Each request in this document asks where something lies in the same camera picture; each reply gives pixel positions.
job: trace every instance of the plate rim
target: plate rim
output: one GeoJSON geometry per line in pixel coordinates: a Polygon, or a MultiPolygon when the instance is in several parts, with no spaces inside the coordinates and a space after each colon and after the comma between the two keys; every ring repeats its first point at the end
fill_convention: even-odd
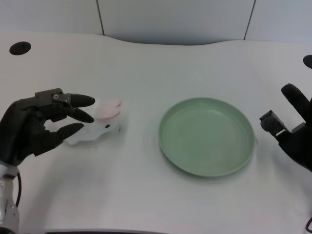
{"type": "Polygon", "coordinates": [[[246,164],[249,163],[249,161],[251,160],[252,158],[252,155],[254,154],[254,149],[255,149],[255,144],[256,144],[256,137],[255,137],[255,134],[254,134],[254,129],[253,129],[253,126],[251,125],[250,121],[248,120],[248,118],[244,115],[244,113],[242,113],[238,108],[236,108],[234,105],[231,105],[225,101],[222,101],[222,100],[219,100],[219,99],[216,99],[216,98],[211,98],[211,97],[193,97],[193,98],[188,98],[188,99],[185,99],[183,101],[180,101],[178,102],[177,104],[173,105],[172,107],[170,107],[166,113],[163,115],[163,117],[161,118],[161,121],[159,123],[159,127],[158,127],[158,143],[159,143],[159,146],[160,146],[160,149],[161,151],[163,152],[163,154],[166,156],[166,158],[173,164],[175,165],[176,167],[178,167],[179,169],[187,172],[187,173],[190,173],[192,175],[195,175],[195,176],[201,176],[201,177],[219,177],[219,176],[226,176],[226,175],[229,175],[231,173],[234,173],[236,171],[238,171],[239,169],[241,169],[242,167],[244,167],[246,164]],[[191,171],[188,171],[186,169],[184,169],[183,167],[179,166],[178,164],[176,163],[173,163],[172,160],[167,156],[167,153],[165,152],[164,150],[164,147],[163,145],[161,144],[161,138],[160,138],[160,127],[166,117],[166,115],[173,109],[175,108],[176,106],[182,104],[183,102],[187,102],[187,101],[190,101],[190,100],[194,100],[194,99],[209,99],[209,100],[214,100],[214,101],[219,101],[219,102],[223,102],[231,107],[233,107],[234,109],[236,109],[236,111],[238,111],[239,113],[242,114],[242,116],[246,119],[247,123],[249,124],[250,126],[250,129],[252,131],[252,137],[253,137],[253,145],[252,145],[252,150],[250,152],[250,155],[246,158],[246,160],[241,164],[239,165],[238,167],[234,168],[233,170],[229,171],[229,172],[225,172],[225,173],[218,173],[218,174],[206,174],[206,175],[203,175],[203,174],[198,174],[198,173],[195,173],[195,172],[191,172],[191,171]]]}

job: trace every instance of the red wire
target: red wire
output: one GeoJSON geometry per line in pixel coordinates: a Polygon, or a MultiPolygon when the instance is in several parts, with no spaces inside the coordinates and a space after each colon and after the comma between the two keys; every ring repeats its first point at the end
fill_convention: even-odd
{"type": "Polygon", "coordinates": [[[312,230],[309,229],[309,226],[310,226],[311,223],[312,223],[312,217],[309,219],[309,221],[307,222],[307,225],[306,225],[306,231],[309,232],[309,233],[312,233],[312,230]]]}

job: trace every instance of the pink bunny ear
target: pink bunny ear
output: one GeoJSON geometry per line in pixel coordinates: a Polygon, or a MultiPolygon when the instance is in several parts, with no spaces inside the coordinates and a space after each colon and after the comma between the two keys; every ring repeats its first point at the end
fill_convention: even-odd
{"type": "Polygon", "coordinates": [[[114,107],[120,107],[121,101],[119,99],[113,99],[110,101],[103,101],[101,102],[101,105],[103,106],[114,106],[114,107]]]}
{"type": "Polygon", "coordinates": [[[108,121],[120,114],[120,108],[109,105],[101,105],[96,109],[95,118],[97,120],[108,121]]]}

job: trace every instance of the green plate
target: green plate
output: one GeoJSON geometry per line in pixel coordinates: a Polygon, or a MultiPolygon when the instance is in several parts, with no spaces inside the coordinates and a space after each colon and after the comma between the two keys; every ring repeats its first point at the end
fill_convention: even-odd
{"type": "Polygon", "coordinates": [[[223,176],[251,158],[255,137],[235,107],[212,98],[178,103],[163,117],[159,144],[177,167],[198,176],[223,176]]]}

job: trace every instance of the white wall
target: white wall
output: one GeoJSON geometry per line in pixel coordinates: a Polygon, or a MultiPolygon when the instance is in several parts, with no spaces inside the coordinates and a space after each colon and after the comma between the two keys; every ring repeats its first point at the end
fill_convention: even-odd
{"type": "Polygon", "coordinates": [[[0,31],[102,34],[96,0],[0,0],[0,31]]]}
{"type": "Polygon", "coordinates": [[[254,0],[99,0],[106,36],[156,44],[244,39],[254,0]]]}
{"type": "Polygon", "coordinates": [[[312,0],[256,0],[246,39],[312,43],[312,0]]]}

